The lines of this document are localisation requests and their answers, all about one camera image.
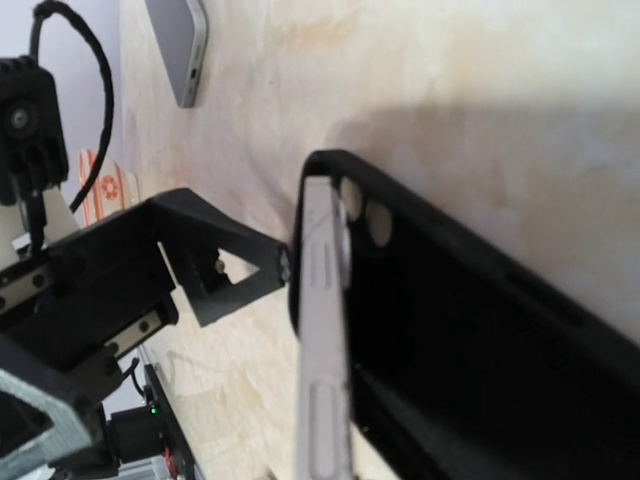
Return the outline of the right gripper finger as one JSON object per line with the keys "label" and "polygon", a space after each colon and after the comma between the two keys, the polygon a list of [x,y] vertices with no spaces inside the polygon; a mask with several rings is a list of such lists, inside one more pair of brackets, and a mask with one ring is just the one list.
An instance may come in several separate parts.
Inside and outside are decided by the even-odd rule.
{"label": "right gripper finger", "polygon": [[62,373],[3,335],[1,337],[1,477],[18,479],[93,448],[103,437],[94,380],[108,349],[101,347],[74,373]]}

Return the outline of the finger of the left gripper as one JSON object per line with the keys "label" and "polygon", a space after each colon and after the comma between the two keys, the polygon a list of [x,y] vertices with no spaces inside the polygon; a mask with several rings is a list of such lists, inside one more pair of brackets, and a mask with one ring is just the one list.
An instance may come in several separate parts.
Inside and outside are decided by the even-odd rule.
{"label": "finger of the left gripper", "polygon": [[179,188],[146,201],[200,326],[281,289],[290,278],[287,247]]}

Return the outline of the black phone case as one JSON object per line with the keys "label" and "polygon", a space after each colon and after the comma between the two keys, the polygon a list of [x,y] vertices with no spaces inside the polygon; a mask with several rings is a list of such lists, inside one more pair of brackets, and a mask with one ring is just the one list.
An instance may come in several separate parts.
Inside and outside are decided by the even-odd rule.
{"label": "black phone case", "polygon": [[302,174],[391,214],[350,226],[355,423],[401,479],[635,479],[639,349],[536,274],[344,150]]}

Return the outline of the red white patterned bowl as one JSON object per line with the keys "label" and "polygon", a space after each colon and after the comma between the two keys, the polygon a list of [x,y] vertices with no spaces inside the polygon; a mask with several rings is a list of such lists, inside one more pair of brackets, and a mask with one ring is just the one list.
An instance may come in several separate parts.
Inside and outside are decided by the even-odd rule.
{"label": "red white patterned bowl", "polygon": [[79,208],[84,225],[134,206],[140,200],[137,177],[106,157],[99,176]]}

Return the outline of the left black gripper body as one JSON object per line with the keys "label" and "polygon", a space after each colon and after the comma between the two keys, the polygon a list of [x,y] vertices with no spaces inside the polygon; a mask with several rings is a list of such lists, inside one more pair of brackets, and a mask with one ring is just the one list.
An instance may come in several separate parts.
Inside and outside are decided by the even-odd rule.
{"label": "left black gripper body", "polygon": [[39,249],[1,272],[1,382],[49,385],[85,366],[112,379],[120,357],[177,323],[176,283],[154,209],[128,209]]}

